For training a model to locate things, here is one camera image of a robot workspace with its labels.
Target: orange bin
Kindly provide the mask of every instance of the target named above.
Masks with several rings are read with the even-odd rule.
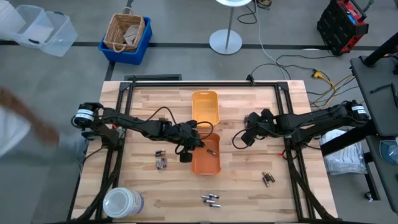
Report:
[[[205,137],[208,134],[200,134],[200,137]],[[216,175],[221,171],[220,162],[220,136],[212,133],[208,138],[202,140],[205,147],[197,147],[192,152],[192,171],[196,175]],[[215,155],[209,153],[210,149],[215,152]]]
[[[218,95],[215,91],[194,91],[192,93],[192,119],[195,121],[208,121],[213,126],[220,121],[218,112]],[[199,124],[200,128],[208,128],[209,124]]]

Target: concrete floor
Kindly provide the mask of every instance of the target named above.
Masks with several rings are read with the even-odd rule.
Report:
[[[367,1],[357,1],[364,6]],[[126,0],[14,0],[13,6],[34,4],[46,11],[61,11],[70,16],[79,38],[77,42],[98,42],[106,32],[110,18],[121,12]],[[326,8],[327,0],[275,0],[270,11],[259,11],[262,42],[274,58],[283,54],[309,57],[330,55],[322,50],[294,50],[294,45],[323,45],[315,24]],[[208,43],[212,32],[228,25],[229,9],[214,0],[135,0],[136,14],[152,19],[152,43]],[[240,24],[236,18],[247,13],[245,7],[235,10],[233,29],[244,44],[258,44],[258,24]],[[358,43],[362,49],[382,44],[398,30],[398,8],[393,0],[376,1],[367,13],[369,33]],[[349,60],[370,51],[355,50],[337,58],[307,60],[283,58],[283,64],[297,64],[323,70],[337,82],[350,74]],[[70,126],[78,104],[98,101],[106,78],[108,61],[95,47],[72,47],[62,57],[17,45],[0,45],[0,85],[10,88],[42,119],[53,124],[62,134],[76,139],[77,130]],[[170,47],[148,48],[141,65],[117,63],[110,80],[123,80],[125,75],[182,74],[183,80],[244,80],[262,64],[272,63],[262,50],[241,49],[230,56],[211,49]],[[308,91],[322,92],[328,85],[311,78],[311,72],[289,68],[292,79],[304,80]],[[254,73],[257,80],[281,80],[276,67],[262,67]],[[356,86],[353,81],[347,88]],[[309,95],[310,100],[316,96]],[[358,88],[333,100],[363,101]],[[47,223],[66,219],[78,177],[75,146],[43,146],[30,133],[12,153],[0,158],[0,198],[7,204],[0,210],[5,223]],[[398,223],[389,207],[380,180],[376,178],[382,200],[368,203],[368,191],[362,175],[330,177],[339,217],[354,222]]]

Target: blue crate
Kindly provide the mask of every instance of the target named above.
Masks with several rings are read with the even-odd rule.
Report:
[[[145,51],[147,50],[150,37],[152,37],[152,29],[150,28],[150,18],[144,16],[145,29],[144,34],[139,41],[138,48],[135,52],[121,52],[116,53],[113,49],[108,49],[104,44],[104,37],[99,43],[98,49],[105,54],[105,57],[110,62],[121,62],[121,63],[129,63],[133,65],[139,65],[142,62],[142,58],[144,57]]]

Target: white plastic container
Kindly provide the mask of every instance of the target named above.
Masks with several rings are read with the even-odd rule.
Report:
[[[40,48],[48,39],[54,27],[47,18],[41,7],[20,5],[17,12],[25,20],[26,24],[16,34],[13,39],[22,46]]]
[[[11,40],[23,28],[25,20],[11,4],[5,2],[0,2],[0,39]]]
[[[103,208],[109,217],[124,218],[140,213],[144,208],[144,198],[138,192],[116,187],[105,195]]]
[[[61,12],[46,12],[45,15],[54,30],[40,49],[47,54],[62,57],[76,41],[78,35],[68,16]]]

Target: wooden table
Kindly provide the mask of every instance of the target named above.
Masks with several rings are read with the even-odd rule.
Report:
[[[116,106],[119,84],[104,83],[100,98],[104,106]],[[245,114],[260,113],[264,108],[278,114],[273,88],[135,87],[131,115],[147,119],[157,108],[168,106],[177,122],[188,121],[192,118],[192,92],[209,89],[216,91],[219,98],[220,123],[214,132],[221,137],[221,172],[215,176],[197,176],[191,171],[190,163],[178,161],[174,154],[175,145],[150,141],[140,133],[128,130],[119,186],[140,192],[145,198],[145,207],[138,215],[114,222],[297,221],[287,162],[278,155],[284,150],[283,139],[265,138],[244,150],[235,149],[231,144],[233,135],[244,128]],[[289,81],[289,89],[294,113],[309,112],[304,82]],[[287,111],[284,99],[282,95],[284,111]],[[161,110],[153,119],[157,118],[171,120],[166,110]],[[244,146],[240,138],[236,144]],[[318,141],[313,140],[310,144],[318,146]],[[91,142],[87,154],[100,147],[100,141]],[[166,170],[156,169],[154,153],[159,149],[166,150]],[[321,152],[307,148],[303,150],[303,156],[311,190],[328,212],[337,217]],[[105,157],[106,150],[102,150],[85,162],[72,218],[81,215],[98,193]],[[269,188],[261,179],[262,171],[271,172],[276,180]],[[220,195],[217,203],[221,208],[211,208],[203,203],[200,195],[208,193]],[[305,210],[303,193],[300,198]]]

